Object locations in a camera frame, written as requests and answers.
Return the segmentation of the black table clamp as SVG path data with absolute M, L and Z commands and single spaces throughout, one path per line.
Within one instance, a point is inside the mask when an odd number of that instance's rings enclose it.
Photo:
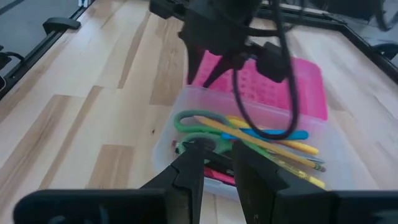
M 68 29 L 77 30 L 81 27 L 81 23 L 70 18 L 51 17 L 48 18 L 42 26 L 45 33 L 50 34 L 51 32 L 63 32 Z

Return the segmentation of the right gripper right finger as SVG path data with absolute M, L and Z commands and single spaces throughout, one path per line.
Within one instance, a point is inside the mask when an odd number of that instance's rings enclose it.
M 233 157 L 247 224 L 398 224 L 398 191 L 323 190 L 242 141 Z

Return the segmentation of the green scissors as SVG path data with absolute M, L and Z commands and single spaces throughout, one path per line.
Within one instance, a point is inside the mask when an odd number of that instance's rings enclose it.
M 212 151 L 217 154 L 230 151 L 232 148 L 232 141 L 223 139 L 221 137 L 222 132 L 220 130 L 211 128 L 204 124 L 191 125 L 181 123 L 182 119 L 193 118 L 194 116 L 204 116 L 213 120 L 218 121 L 221 124 L 235 128 L 228 119 L 218 113 L 214 113 L 208 110 L 183 110 L 174 116 L 174 127 L 180 133 L 185 133 L 180 144 L 176 148 L 176 153 L 181 155 L 185 152 L 186 147 L 183 146 L 183 142 L 193 142 L 197 139 L 204 139 L 210 142 Z

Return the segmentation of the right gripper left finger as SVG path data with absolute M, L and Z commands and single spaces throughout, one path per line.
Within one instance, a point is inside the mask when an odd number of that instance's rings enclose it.
M 18 201 L 14 224 L 199 224 L 205 150 L 187 150 L 139 189 L 38 190 Z

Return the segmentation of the yellow wooden pencil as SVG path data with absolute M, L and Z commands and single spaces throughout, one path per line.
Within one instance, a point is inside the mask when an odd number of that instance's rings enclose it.
M 217 129 L 217 130 L 221 131 L 222 133 L 230 134 L 230 135 L 232 135 L 234 137 L 237 137 L 239 139 L 245 140 L 245 141 L 250 142 L 252 144 L 255 144 L 257 146 L 261 146 L 261 147 L 263 147 L 265 149 L 269 149 L 269 150 L 275 152 L 276 154 L 280 154 L 281 156 L 284 156 L 284 157 L 287 157 L 287 158 L 292 159 L 294 161 L 297 161 L 297 162 L 299 162 L 299 163 L 301 163 L 301 164 L 303 164 L 305 166 L 311 167 L 314 170 L 318 170 L 320 172 L 325 172 L 326 171 L 326 169 L 323 166 L 318 165 L 315 162 L 309 161 L 309 160 L 304 159 L 304 158 L 302 158 L 300 156 L 297 156 L 297 155 L 295 155 L 295 154 L 293 154 L 291 152 L 288 152 L 288 151 L 286 151 L 284 149 L 281 149 L 281 148 L 279 148 L 279 147 L 277 147 L 277 146 L 275 146 L 275 145 L 273 145 L 271 143 L 265 142 L 263 140 L 255 138 L 253 136 L 245 134 L 245 133 L 243 133 L 242 131 L 240 131 L 237 128 L 231 128 L 229 126 L 223 125 L 223 124 L 221 124 L 221 123 L 219 123 L 217 121 L 214 121 L 214 120 L 212 120 L 210 118 L 206 118 L 204 116 L 194 116 L 194 118 L 197 121 L 199 121 L 201 124 L 204 124 L 204 125 L 209 126 L 211 128 Z

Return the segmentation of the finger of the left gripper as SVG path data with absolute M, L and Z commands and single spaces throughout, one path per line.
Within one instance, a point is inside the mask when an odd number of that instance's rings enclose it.
M 187 84 L 191 85 L 195 80 L 201 61 L 203 60 L 205 49 L 201 49 L 195 45 L 187 45 L 188 55 L 188 73 L 187 73 Z
M 240 70 L 245 63 L 246 58 L 240 54 L 223 55 L 205 80 L 203 87 L 209 88 L 222 74 L 228 70 Z

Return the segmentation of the pink highlighter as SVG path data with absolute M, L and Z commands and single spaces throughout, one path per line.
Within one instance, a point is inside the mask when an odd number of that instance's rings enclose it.
M 232 185 L 232 186 L 236 185 L 233 177 L 228 176 L 226 174 L 222 174 L 222 173 L 217 172 L 217 171 L 215 171 L 213 169 L 210 169 L 208 167 L 204 168 L 204 176 L 207 177 L 207 178 L 211 178 L 211 179 L 214 179 L 214 180 L 221 181 L 224 184 L 228 184 L 228 185 Z

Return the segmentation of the clear pink-lidded supply box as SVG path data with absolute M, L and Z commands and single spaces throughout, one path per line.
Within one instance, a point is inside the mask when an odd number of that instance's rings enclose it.
M 192 85 L 185 86 L 178 95 L 169 119 L 152 155 L 155 173 L 160 173 L 176 158 L 172 147 L 183 134 L 174 127 L 174 116 L 183 110 L 209 110 L 222 115 L 239 116 L 232 94 L 230 71 L 222 74 L 209 88 L 202 88 L 218 56 L 206 53 L 200 71 Z M 317 158 L 324 161 L 326 172 L 319 172 L 295 161 L 287 163 L 325 183 L 328 190 L 374 190 L 377 183 L 353 152 L 347 140 L 329 121 L 326 97 L 320 68 L 307 60 L 294 58 L 300 96 L 298 129 L 309 133 L 305 144 L 315 147 Z M 248 60 L 239 71 L 239 92 L 250 117 L 259 127 L 285 129 L 290 123 L 290 97 L 287 82 L 275 83 L 256 72 L 255 61 Z

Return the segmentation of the blue pen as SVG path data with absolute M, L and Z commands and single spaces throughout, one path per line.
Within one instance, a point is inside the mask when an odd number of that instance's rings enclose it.
M 240 128 L 240 130 L 241 130 L 242 132 L 244 132 L 245 134 L 248 134 L 248 135 L 253 136 L 253 137 L 255 137 L 255 138 L 258 138 L 258 139 L 262 139 L 262 140 L 264 140 L 264 141 L 267 141 L 267 138 L 262 138 L 262 137 L 260 137 L 259 135 L 257 135 L 257 134 L 256 134 L 252 129 L 250 129 L 250 128 Z M 280 130 L 280 129 L 263 129 L 262 131 L 265 132 L 265 133 L 269 133 L 269 134 L 281 134 L 281 133 L 284 132 L 284 130 Z M 304 131 L 304 130 L 296 130 L 296 131 L 293 131 L 293 132 L 291 133 L 291 135 L 290 135 L 289 137 L 286 138 L 286 140 L 306 140 L 306 139 L 308 139 L 308 137 L 309 137 L 309 133 L 308 133 L 307 131 Z M 232 136 L 232 135 L 230 135 L 230 134 L 228 134 L 228 133 L 222 133 L 222 134 L 221 134 L 221 138 L 222 138 L 222 139 L 225 139 L 225 140 L 235 140 L 235 139 L 238 139 L 237 137 Z

